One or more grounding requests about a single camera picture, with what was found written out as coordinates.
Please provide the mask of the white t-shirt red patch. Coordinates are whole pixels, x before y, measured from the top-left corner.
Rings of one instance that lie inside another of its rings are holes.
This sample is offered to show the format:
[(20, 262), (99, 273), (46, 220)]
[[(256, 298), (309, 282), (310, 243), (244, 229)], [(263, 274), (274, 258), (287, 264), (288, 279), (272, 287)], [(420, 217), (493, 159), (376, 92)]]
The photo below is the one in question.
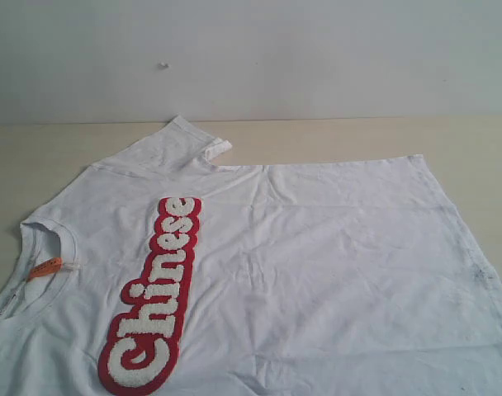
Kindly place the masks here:
[(422, 156), (230, 147), (178, 117), (21, 223), (0, 395), (502, 395), (502, 284)]

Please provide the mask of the orange neck label tag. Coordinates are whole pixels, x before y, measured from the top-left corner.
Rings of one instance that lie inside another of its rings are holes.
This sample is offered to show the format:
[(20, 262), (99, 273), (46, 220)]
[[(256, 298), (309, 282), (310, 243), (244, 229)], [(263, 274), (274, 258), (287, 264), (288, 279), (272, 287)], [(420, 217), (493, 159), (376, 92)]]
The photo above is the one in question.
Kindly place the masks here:
[(61, 271), (77, 271), (81, 266), (75, 262), (65, 262), (61, 257), (54, 257), (38, 266), (34, 266), (26, 278), (30, 282), (36, 278), (49, 276)]

